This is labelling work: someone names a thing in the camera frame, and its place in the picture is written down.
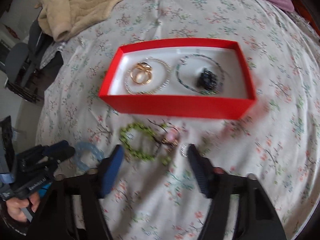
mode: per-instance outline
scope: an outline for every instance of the bed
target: bed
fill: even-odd
[[[258,98],[245,117],[232,121],[127,115],[99,99],[103,77],[119,46],[175,37],[240,43]],[[107,157],[120,143],[119,129],[129,123],[181,132],[168,165],[159,160],[123,162],[112,192],[101,200],[115,239],[197,239],[209,201],[180,153],[188,143],[231,174],[256,174],[287,239],[294,239],[320,199],[318,40],[297,15],[266,0],[124,0],[108,20],[64,45],[64,65],[45,92],[36,142],[91,142]],[[84,161],[90,167],[97,164],[90,154]],[[57,173],[74,176],[80,171],[67,161]],[[230,210],[225,239],[232,239],[235,212],[236,207]]]

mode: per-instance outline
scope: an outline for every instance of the red box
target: red box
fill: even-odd
[[[215,47],[234,50],[243,74],[247,98],[221,98],[203,95],[109,94],[118,64],[125,53],[169,47]],[[239,119],[256,102],[252,78],[239,44],[236,41],[206,38],[163,39],[119,47],[104,78],[99,97],[120,113],[214,119]]]

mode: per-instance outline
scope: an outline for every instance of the gold ring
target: gold ring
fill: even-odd
[[[133,72],[135,70],[140,70],[138,73],[134,74]],[[133,80],[133,82],[135,82],[136,84],[139,85],[144,85],[144,84],[148,84],[150,83],[151,79],[152,79],[152,67],[145,63],[145,62],[141,62],[141,63],[137,63],[131,70],[130,70],[130,76],[131,79]],[[144,78],[141,82],[138,81],[138,75],[140,72],[144,72]]]

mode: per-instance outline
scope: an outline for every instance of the sleeve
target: sleeve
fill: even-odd
[[[24,236],[27,234],[28,227],[29,227],[30,223],[29,222],[26,222],[26,223],[18,222],[16,220],[14,220],[12,217],[10,217],[10,215],[7,212],[7,205],[6,205],[5,201],[3,201],[2,199],[0,199],[0,216],[8,228],[10,228],[10,229],[12,229],[12,230],[20,233],[21,235],[24,235]]]

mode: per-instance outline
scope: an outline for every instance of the beige garment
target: beige garment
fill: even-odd
[[[38,22],[55,41],[67,41],[109,16],[121,0],[39,0]]]

